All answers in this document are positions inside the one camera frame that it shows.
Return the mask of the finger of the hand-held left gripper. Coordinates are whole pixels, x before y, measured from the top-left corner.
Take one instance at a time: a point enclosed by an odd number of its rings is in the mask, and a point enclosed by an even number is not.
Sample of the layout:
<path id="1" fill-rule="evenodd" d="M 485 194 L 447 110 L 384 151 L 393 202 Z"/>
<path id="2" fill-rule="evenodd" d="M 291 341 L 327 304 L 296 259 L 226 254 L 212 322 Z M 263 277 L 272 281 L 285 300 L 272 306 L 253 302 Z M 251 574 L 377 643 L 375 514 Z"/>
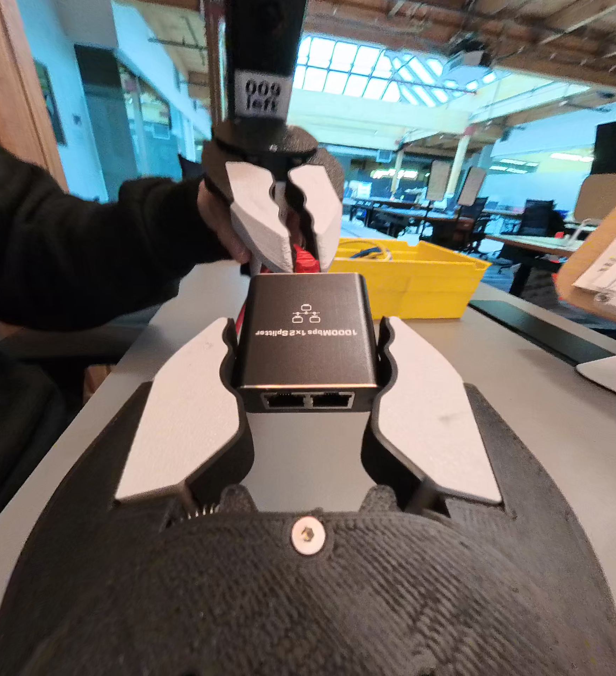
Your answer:
<path id="1" fill-rule="evenodd" d="M 271 195 L 275 185 L 272 173 L 248 162 L 227 162 L 226 174 L 232 194 L 232 225 L 253 262 L 273 273 L 293 273 L 289 232 Z"/>
<path id="2" fill-rule="evenodd" d="M 300 165 L 287 174 L 287 201 L 299 216 L 307 248 L 327 273 L 340 242 L 342 202 L 322 165 Z"/>

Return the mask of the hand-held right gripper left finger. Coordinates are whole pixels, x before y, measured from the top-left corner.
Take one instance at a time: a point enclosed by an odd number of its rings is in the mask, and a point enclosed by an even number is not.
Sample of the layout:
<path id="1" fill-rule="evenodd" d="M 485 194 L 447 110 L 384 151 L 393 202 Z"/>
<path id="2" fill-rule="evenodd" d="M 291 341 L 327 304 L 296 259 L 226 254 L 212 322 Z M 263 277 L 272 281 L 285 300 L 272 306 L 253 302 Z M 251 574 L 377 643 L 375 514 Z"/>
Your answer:
<path id="1" fill-rule="evenodd" d="M 115 492 L 118 502 L 172 496 L 221 502 L 249 474 L 254 444 L 232 386 L 235 321 L 218 318 L 152 380 Z"/>

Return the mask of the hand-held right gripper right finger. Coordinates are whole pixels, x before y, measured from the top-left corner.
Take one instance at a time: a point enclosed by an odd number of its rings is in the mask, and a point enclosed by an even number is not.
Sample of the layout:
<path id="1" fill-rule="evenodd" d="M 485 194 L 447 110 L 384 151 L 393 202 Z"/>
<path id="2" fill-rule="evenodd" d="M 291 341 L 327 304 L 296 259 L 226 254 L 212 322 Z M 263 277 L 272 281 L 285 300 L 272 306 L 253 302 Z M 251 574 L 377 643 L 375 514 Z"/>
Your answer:
<path id="1" fill-rule="evenodd" d="M 446 499 L 500 507 L 503 497 L 464 380 L 402 319 L 380 320 L 382 388 L 372 402 L 361 459 L 404 512 L 440 511 Z"/>

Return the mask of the black network splitter box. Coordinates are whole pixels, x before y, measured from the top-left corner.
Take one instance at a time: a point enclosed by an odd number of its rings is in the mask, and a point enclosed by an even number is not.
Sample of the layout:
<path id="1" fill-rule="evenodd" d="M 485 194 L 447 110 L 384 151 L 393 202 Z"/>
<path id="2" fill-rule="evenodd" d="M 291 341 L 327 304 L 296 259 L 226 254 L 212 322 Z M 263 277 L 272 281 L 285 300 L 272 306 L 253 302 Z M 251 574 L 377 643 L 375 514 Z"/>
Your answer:
<path id="1" fill-rule="evenodd" d="M 232 384 L 248 413 L 371 412 L 380 391 L 365 279 L 252 278 Z"/>

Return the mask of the person's left forearm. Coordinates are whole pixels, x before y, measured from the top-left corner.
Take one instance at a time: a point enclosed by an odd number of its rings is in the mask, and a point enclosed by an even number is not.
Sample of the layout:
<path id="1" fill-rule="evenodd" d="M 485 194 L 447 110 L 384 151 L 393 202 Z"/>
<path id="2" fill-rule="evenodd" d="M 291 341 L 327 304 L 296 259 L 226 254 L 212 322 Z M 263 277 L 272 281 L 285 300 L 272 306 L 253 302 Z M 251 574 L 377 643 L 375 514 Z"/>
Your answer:
<path id="1" fill-rule="evenodd" d="M 172 299 L 194 266 L 231 259 L 199 214 L 200 182 L 127 181 L 101 204 L 0 147 L 0 322 L 93 328 Z"/>

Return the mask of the long office desk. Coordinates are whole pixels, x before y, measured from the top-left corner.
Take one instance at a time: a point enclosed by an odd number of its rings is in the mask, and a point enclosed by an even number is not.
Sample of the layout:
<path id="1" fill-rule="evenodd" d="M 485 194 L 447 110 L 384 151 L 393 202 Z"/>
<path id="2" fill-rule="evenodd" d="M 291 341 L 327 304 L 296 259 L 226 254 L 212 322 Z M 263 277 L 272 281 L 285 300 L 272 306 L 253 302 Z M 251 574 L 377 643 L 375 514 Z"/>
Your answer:
<path id="1" fill-rule="evenodd" d="M 356 220 L 367 229 L 394 238 L 406 232 L 407 229 L 412 229 L 414 234 L 424 237 L 425 230 L 437 223 L 473 224 L 475 221 L 475 218 L 464 214 L 462 209 L 458 209 L 453 215 L 447 215 L 419 204 L 401 201 L 344 198 L 342 205 L 349 221 Z"/>

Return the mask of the person's left hand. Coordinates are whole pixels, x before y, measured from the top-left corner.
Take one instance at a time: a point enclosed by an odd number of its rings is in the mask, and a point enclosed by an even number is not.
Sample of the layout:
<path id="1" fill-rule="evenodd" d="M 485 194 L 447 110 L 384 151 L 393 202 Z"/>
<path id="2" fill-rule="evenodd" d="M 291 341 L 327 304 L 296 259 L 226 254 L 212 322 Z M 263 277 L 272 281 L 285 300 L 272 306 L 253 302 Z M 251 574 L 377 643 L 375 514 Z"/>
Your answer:
<path id="1" fill-rule="evenodd" d="M 208 188 L 205 180 L 200 182 L 196 205 L 205 225 L 228 256 L 242 265 L 250 263 L 251 252 L 233 228 L 228 204 Z"/>

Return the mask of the skylight window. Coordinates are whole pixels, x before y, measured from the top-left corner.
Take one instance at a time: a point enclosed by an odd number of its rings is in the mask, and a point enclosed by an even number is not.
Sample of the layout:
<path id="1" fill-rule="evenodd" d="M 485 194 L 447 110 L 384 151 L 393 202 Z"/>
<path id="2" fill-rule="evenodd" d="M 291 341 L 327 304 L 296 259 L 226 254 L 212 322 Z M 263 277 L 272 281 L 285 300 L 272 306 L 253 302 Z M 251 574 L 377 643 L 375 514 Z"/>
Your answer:
<path id="1" fill-rule="evenodd" d="M 294 90 L 435 108 L 473 96 L 508 77 L 503 70 L 444 74 L 447 59 L 304 34 L 298 48 Z"/>

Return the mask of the yellow plastic bin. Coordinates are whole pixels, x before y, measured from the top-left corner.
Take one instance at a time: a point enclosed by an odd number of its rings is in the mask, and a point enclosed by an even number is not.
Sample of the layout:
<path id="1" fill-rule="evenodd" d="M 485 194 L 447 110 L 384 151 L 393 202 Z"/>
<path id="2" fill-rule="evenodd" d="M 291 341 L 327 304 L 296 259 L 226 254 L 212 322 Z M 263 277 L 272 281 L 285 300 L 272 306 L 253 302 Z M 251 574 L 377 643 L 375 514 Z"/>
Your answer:
<path id="1" fill-rule="evenodd" d="M 460 319 L 490 263 L 420 241 L 341 238 L 330 273 L 365 279 L 374 320 Z"/>

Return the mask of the black office chair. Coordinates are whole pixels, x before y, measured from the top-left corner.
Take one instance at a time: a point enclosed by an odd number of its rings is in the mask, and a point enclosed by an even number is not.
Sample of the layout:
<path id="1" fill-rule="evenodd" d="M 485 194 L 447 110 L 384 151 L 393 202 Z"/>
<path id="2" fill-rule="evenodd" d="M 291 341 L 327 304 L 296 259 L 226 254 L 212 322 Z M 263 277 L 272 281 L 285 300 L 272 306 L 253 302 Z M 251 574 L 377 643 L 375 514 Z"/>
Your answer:
<path id="1" fill-rule="evenodd" d="M 527 199 L 519 226 L 519 236 L 554 237 L 565 229 L 564 218 L 555 210 L 554 200 Z"/>
<path id="2" fill-rule="evenodd" d="M 480 245 L 486 236 L 486 226 L 490 221 L 490 216 L 484 214 L 488 201 L 488 197 L 476 198 L 471 206 L 461 207 L 458 251 L 466 254 L 479 253 Z"/>

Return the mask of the person's dark clothing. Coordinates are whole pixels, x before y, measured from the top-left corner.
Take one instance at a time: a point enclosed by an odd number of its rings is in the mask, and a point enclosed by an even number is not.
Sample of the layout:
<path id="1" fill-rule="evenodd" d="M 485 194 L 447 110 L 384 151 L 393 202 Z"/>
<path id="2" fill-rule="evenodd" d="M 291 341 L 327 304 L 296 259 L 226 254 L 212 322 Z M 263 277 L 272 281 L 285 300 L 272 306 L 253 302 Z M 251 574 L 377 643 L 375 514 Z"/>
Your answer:
<path id="1" fill-rule="evenodd" d="M 116 365 L 142 331 L 21 328 L 0 340 L 0 513 L 83 407 L 85 371 Z"/>

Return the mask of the wooden office table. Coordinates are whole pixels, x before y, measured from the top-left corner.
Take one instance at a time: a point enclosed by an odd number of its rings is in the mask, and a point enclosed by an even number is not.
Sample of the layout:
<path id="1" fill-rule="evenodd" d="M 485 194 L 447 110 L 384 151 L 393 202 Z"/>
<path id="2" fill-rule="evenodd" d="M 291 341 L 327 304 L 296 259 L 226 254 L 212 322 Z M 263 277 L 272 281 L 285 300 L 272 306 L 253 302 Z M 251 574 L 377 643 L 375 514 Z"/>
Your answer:
<path id="1" fill-rule="evenodd" d="M 508 249 L 510 256 L 505 258 L 519 265 L 509 288 L 509 294 L 518 298 L 521 297 L 533 270 L 556 275 L 564 262 L 584 244 L 584 241 L 572 238 L 514 234 L 487 234 L 485 238 L 502 243 L 501 254 L 504 249 Z"/>

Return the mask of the brown board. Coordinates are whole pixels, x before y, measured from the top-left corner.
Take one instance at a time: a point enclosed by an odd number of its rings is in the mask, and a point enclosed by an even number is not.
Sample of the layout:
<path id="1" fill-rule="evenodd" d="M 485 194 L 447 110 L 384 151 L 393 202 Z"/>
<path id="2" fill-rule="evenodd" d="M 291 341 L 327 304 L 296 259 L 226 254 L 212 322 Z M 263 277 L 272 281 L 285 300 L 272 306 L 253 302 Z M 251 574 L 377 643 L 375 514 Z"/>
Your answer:
<path id="1" fill-rule="evenodd" d="M 557 276 L 557 292 L 566 302 L 616 322 L 615 311 L 596 305 L 591 292 L 573 285 L 616 239 L 616 174 L 591 174 L 584 179 L 574 216 L 582 223 L 591 220 L 599 224 L 562 265 Z"/>

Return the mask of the framed wall picture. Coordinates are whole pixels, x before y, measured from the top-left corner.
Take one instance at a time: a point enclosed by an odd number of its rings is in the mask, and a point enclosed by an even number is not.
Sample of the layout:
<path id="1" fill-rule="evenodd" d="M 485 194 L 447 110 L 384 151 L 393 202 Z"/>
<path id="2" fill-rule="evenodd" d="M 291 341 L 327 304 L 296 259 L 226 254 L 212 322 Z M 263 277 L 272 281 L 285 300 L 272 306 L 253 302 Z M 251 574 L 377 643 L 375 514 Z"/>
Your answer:
<path id="1" fill-rule="evenodd" d="M 33 64 L 36 69 L 36 74 L 38 76 L 55 140 L 58 145 L 66 146 L 67 140 L 62 126 L 61 117 L 59 115 L 59 108 L 57 106 L 54 89 L 52 87 L 49 70 L 42 62 L 39 62 L 38 60 L 34 60 Z"/>

